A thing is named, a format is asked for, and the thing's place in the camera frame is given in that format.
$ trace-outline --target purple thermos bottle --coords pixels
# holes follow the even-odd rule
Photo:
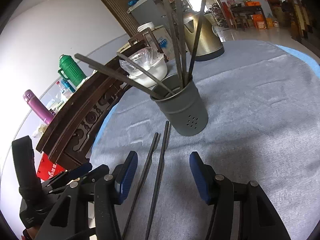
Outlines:
[[[27,90],[24,92],[23,99],[27,102],[30,108],[44,121],[46,124],[49,124],[54,115],[45,107],[44,104],[36,97],[36,95],[31,91]]]

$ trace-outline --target kettle base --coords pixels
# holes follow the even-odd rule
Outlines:
[[[201,55],[201,56],[197,56],[195,58],[195,61],[207,61],[216,57],[221,56],[224,53],[224,48],[223,46],[221,47],[221,49],[218,49],[214,52],[211,52],[209,54],[205,54],[205,55]]]

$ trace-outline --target shiny floor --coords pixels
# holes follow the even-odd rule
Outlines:
[[[303,46],[301,43],[293,40],[290,31],[287,28],[270,28],[268,30],[257,30],[254,27],[242,29],[227,29],[217,30],[221,41],[236,41],[236,40],[260,40],[269,41],[273,44],[282,45],[292,49],[299,50],[314,58],[320,64],[320,58],[313,52]]]

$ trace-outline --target blue bottle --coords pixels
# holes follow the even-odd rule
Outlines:
[[[61,83],[62,83],[66,88],[69,88],[72,93],[76,92],[76,90],[73,88],[73,86],[70,85],[70,83],[69,83],[67,80],[62,79],[62,80],[61,80]]]

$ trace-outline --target gray tablecloth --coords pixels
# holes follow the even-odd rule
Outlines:
[[[204,163],[231,181],[257,180],[290,237],[305,240],[320,219],[319,79],[306,63],[273,44],[249,40],[223,44],[222,56],[195,64],[194,81],[209,122],[192,137],[171,128],[149,239],[205,238],[212,206],[201,200],[188,162],[190,153],[198,151]],[[93,166],[104,163],[111,171],[130,150],[138,153],[129,197],[116,207],[121,230],[153,135],[163,134],[165,120],[147,94],[131,88],[92,152]],[[144,239],[160,148],[161,143],[140,192],[128,240]],[[236,237],[234,228],[232,239]]]

